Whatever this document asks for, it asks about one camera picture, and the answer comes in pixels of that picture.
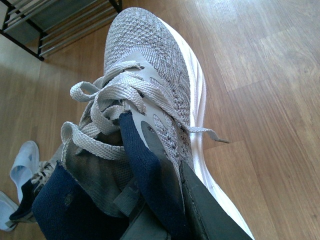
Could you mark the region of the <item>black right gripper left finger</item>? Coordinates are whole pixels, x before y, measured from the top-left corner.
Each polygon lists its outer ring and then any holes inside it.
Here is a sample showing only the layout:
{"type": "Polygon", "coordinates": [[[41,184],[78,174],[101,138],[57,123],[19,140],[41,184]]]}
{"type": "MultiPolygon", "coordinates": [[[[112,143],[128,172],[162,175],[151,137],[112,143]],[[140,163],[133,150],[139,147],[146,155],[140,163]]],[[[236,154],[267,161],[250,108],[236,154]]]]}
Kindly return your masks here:
{"type": "Polygon", "coordinates": [[[169,240],[170,234],[145,201],[130,214],[129,226],[121,240],[169,240]]]}

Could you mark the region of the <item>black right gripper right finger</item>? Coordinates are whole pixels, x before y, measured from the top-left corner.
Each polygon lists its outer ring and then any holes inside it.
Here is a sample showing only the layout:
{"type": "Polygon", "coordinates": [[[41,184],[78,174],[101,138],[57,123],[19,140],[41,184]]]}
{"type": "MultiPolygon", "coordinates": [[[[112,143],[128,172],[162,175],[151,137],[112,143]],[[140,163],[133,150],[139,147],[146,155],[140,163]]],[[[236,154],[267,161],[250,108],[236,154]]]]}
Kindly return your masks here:
{"type": "Polygon", "coordinates": [[[183,162],[180,177],[186,218],[193,240],[250,240],[223,210],[190,166],[183,162]]]}

